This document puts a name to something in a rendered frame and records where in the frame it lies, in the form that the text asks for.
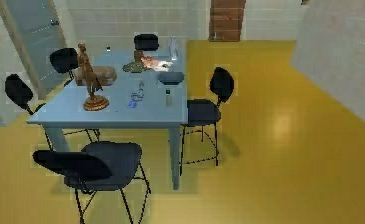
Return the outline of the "pale blue dining table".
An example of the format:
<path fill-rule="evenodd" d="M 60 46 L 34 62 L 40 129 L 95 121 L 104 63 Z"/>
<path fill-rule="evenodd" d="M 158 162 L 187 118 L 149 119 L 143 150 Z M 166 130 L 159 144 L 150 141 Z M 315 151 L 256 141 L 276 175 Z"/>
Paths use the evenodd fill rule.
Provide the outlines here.
<path fill-rule="evenodd" d="M 83 108 L 87 91 L 70 83 L 49 100 L 37 113 L 28 118 L 29 124 L 40 124 L 58 151 L 67 152 L 65 129 L 165 129 L 168 131 L 170 167 L 173 188 L 179 188 L 180 126 L 187 122 L 187 86 L 164 85 L 154 71 L 139 74 L 125 73 L 122 66 L 133 59 L 131 51 L 105 52 L 93 59 L 98 66 L 112 66 L 117 79 L 105 86 L 101 94 L 109 106 L 89 112 Z M 129 108 L 130 94 L 137 84 L 144 83 L 144 99 L 135 108 Z M 166 89 L 171 90 L 172 104 L 166 107 Z"/>

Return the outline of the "dark grey bowl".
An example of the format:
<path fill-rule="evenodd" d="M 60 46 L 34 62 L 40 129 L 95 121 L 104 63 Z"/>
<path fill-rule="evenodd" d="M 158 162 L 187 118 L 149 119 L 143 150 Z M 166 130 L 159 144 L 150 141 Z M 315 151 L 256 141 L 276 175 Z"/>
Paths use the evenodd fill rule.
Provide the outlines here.
<path fill-rule="evenodd" d="M 158 80 L 164 85 L 178 85 L 184 80 L 182 72 L 160 72 Z"/>

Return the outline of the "orange and white cloth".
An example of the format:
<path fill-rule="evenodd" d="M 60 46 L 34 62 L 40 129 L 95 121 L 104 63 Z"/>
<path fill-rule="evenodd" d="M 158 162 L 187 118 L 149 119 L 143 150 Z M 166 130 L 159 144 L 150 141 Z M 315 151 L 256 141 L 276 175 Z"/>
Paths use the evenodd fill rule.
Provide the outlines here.
<path fill-rule="evenodd" d="M 141 62 L 145 68 L 153 69 L 158 72 L 168 72 L 172 62 L 157 60 L 150 56 L 143 56 Z"/>

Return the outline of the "clear glass bottle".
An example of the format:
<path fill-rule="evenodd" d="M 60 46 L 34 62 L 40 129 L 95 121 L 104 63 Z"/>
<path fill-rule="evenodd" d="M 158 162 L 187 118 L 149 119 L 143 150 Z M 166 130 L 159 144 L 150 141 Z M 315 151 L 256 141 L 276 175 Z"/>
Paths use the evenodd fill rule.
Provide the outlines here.
<path fill-rule="evenodd" d="M 178 59 L 177 56 L 177 45 L 176 45 L 176 38 L 174 36 L 171 36 L 170 38 L 170 56 L 172 61 L 176 61 Z"/>

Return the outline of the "dark green round plate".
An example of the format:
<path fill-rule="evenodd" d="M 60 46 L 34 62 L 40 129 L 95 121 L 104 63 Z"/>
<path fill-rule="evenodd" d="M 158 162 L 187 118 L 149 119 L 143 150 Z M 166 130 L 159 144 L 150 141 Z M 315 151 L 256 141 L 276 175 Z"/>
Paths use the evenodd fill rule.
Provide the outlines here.
<path fill-rule="evenodd" d="M 141 62 L 130 62 L 122 66 L 124 72 L 141 73 L 146 70 Z"/>

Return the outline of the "brown bread loaf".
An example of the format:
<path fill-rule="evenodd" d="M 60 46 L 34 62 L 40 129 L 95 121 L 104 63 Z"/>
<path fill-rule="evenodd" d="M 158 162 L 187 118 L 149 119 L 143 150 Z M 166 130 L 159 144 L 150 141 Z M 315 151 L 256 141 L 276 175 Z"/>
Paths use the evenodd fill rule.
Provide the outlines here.
<path fill-rule="evenodd" d="M 97 78 L 102 86 L 110 86 L 117 79 L 116 71 L 110 66 L 93 66 L 93 72 L 97 75 Z M 86 79 L 82 74 L 82 69 L 77 68 L 75 70 L 75 82 L 78 86 L 85 86 Z"/>

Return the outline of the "brown figure statue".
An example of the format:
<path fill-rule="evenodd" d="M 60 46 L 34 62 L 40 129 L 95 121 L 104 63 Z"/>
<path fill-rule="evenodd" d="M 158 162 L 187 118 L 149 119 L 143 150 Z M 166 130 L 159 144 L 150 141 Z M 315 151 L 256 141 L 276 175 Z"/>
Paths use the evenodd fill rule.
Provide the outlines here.
<path fill-rule="evenodd" d="M 78 66 L 81 68 L 81 74 L 85 78 L 86 89 L 89 94 L 89 97 L 83 104 L 83 108 L 86 111 L 100 111 L 109 105 L 109 100 L 102 95 L 95 94 L 96 91 L 103 90 L 102 85 L 90 64 L 90 60 L 86 52 L 86 45 L 84 43 L 79 43 L 78 48 Z"/>

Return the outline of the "red brick column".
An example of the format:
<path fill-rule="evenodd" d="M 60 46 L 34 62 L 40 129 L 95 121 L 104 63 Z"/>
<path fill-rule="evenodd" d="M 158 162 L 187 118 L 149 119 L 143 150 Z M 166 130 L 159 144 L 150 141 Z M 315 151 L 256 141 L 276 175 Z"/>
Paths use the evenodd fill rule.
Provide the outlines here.
<path fill-rule="evenodd" d="M 246 0 L 211 0 L 209 37 L 211 42 L 239 42 Z"/>

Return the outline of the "grey-blue room door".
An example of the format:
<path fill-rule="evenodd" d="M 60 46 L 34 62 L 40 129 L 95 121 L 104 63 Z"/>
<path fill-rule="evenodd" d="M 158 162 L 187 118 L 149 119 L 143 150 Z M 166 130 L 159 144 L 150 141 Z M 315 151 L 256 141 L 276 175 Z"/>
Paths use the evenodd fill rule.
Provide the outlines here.
<path fill-rule="evenodd" d="M 0 0 L 0 16 L 39 99 L 67 78 L 50 63 L 49 56 L 66 46 L 53 0 Z"/>

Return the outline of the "blue-handled clear utensil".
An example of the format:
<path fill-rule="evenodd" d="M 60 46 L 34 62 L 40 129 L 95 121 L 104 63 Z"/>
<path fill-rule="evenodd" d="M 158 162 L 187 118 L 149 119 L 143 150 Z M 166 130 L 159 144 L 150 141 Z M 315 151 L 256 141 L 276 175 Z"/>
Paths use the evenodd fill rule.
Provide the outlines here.
<path fill-rule="evenodd" d="M 130 94 L 129 108 L 135 108 L 144 99 L 144 83 L 140 81 Z"/>

